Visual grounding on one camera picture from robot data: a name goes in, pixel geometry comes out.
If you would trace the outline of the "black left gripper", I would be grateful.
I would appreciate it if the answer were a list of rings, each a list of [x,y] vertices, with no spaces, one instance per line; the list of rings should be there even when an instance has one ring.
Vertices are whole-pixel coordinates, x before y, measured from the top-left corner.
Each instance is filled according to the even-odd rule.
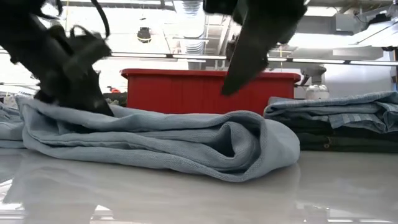
[[[62,26],[54,25],[43,28],[42,37],[49,44],[47,52],[53,60],[54,71],[40,78],[40,90],[34,98],[61,107],[114,116],[99,85],[101,71],[93,68],[94,63],[111,55],[101,34],[75,25],[66,35]]]

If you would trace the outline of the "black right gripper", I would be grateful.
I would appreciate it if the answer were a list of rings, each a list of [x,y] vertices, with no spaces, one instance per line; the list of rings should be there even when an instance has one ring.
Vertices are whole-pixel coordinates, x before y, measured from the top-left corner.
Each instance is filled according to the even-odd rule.
[[[203,10],[231,16],[241,26],[222,95],[233,95],[268,65],[270,44],[286,44],[307,12],[304,0],[204,0]]]

